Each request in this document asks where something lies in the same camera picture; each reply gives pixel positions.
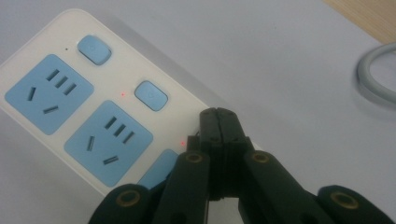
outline gray surface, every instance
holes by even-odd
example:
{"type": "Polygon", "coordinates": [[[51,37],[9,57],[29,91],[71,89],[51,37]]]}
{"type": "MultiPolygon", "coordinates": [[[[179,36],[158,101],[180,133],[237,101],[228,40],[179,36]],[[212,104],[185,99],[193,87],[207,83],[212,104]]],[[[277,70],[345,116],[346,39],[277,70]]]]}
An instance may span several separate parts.
{"type": "MultiPolygon", "coordinates": [[[[321,1],[1,0],[0,63],[71,7],[236,112],[307,190],[352,188],[396,220],[396,108],[355,74],[379,44],[321,1]]],[[[373,69],[395,87],[392,60],[373,69]]],[[[0,222],[86,223],[100,195],[3,112],[0,123],[0,222]]],[[[241,223],[234,201],[211,207],[210,223],[241,223]]]]}

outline white power strip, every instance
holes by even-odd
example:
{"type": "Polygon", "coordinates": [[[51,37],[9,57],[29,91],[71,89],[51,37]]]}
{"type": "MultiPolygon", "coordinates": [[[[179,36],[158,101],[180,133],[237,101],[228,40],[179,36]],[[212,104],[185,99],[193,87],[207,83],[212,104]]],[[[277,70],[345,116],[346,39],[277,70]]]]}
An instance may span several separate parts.
{"type": "Polygon", "coordinates": [[[0,106],[102,194],[167,176],[207,108],[85,11],[0,67],[0,106]]]}

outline gray cable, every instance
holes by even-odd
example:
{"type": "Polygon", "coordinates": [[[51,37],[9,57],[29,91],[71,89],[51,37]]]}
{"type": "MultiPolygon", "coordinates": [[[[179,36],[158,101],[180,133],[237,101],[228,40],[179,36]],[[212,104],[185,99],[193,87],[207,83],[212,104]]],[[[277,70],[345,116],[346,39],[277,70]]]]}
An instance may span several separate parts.
{"type": "Polygon", "coordinates": [[[370,65],[374,59],[382,54],[390,53],[396,50],[396,42],[383,45],[377,49],[374,49],[367,53],[360,61],[358,65],[358,76],[359,81],[363,86],[365,86],[369,91],[375,95],[393,102],[396,104],[396,91],[391,91],[390,89],[384,87],[379,82],[377,82],[370,73],[370,65]]]}

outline wooden surface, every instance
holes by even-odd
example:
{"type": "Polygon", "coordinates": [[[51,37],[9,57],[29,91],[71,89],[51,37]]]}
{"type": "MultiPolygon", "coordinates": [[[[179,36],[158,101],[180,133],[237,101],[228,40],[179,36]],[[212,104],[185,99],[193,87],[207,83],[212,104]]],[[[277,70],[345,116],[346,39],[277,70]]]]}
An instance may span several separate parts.
{"type": "Polygon", "coordinates": [[[323,1],[379,42],[396,42],[396,0],[323,1]]]}

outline blue power outlet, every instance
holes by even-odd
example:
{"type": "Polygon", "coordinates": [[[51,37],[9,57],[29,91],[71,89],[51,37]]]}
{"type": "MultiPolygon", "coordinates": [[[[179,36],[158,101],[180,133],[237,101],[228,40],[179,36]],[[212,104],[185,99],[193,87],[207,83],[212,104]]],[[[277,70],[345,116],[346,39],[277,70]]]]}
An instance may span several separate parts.
{"type": "Polygon", "coordinates": [[[153,135],[112,101],[105,101],[65,143],[64,149],[108,187],[115,186],[153,135]]]}
{"type": "Polygon", "coordinates": [[[48,55],[6,93],[6,100],[45,134],[53,134],[93,93],[93,86],[48,55]]]}

